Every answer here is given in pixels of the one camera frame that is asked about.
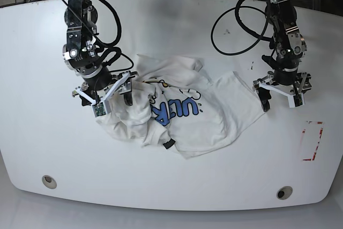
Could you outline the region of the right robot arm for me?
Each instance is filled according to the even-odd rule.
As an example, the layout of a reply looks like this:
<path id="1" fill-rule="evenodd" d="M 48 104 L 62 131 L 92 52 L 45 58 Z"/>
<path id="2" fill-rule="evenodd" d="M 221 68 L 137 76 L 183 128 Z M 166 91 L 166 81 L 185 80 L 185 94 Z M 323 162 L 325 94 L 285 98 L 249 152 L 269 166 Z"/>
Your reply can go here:
<path id="1" fill-rule="evenodd" d="M 96 22 L 98 12 L 91 0 L 68 0 L 64 14 L 67 25 L 66 44 L 63 60 L 69 69 L 84 80 L 76 87 L 72 96 L 79 96 L 83 106 L 100 104 L 98 92 L 108 91 L 125 74 L 129 77 L 120 83 L 119 91 L 126 105 L 133 103 L 131 79 L 136 75 L 130 68 L 110 71 L 109 67 L 121 57 L 126 57 L 117 46 L 122 36 L 120 18 L 115 9 L 106 1 L 98 0 L 112 13 L 116 24 L 116 35 L 112 42 L 105 43 L 98 37 Z"/>

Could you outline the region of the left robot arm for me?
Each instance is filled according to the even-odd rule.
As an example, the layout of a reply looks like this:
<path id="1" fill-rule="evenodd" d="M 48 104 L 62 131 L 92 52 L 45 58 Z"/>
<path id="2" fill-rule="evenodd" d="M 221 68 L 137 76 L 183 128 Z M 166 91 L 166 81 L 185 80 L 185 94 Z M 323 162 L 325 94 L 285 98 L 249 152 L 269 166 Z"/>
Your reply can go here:
<path id="1" fill-rule="evenodd" d="M 271 68 L 263 78 L 253 81 L 253 90 L 257 93 L 264 112 L 270 110 L 269 100 L 271 92 L 285 96 L 290 108 L 300 107 L 305 104 L 304 94 L 311 90 L 311 74 L 299 72 L 299 63 L 307 45 L 297 26 L 297 14 L 290 0 L 262 0 L 266 8 L 262 12 L 265 16 L 265 25 L 272 25 L 272 37 L 266 37 L 249 29 L 240 18 L 240 9 L 244 8 L 243 2 L 238 0 L 231 9 L 235 14 L 238 25 L 248 34 L 256 38 L 250 47 L 238 51 L 241 55 L 257 45 L 260 41 L 269 43 L 272 50 L 270 55 L 262 55 L 262 60 Z"/>

